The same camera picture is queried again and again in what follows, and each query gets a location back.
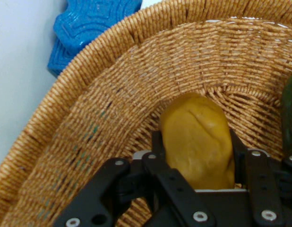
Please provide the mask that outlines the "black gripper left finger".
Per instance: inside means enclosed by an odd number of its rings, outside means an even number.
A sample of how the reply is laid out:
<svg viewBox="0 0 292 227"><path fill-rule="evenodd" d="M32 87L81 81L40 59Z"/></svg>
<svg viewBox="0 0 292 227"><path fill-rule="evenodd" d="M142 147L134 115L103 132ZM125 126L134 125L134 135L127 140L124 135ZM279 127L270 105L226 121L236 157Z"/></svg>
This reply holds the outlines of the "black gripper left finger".
<svg viewBox="0 0 292 227"><path fill-rule="evenodd" d="M133 200L144 198L152 216L148 226L214 227L216 219L178 170L165 161L163 137L152 132L151 149L132 160L115 157L54 221L56 227L113 227Z"/></svg>

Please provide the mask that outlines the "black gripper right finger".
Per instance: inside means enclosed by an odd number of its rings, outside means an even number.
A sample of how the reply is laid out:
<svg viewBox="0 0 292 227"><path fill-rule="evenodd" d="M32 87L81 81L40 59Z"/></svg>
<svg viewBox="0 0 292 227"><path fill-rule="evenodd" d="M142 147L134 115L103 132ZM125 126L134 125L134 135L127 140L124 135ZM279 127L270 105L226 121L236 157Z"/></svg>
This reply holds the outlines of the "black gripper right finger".
<svg viewBox="0 0 292 227"><path fill-rule="evenodd" d="M292 155L278 161L266 151L247 148L230 130L235 182L248 192L254 227L292 227Z"/></svg>

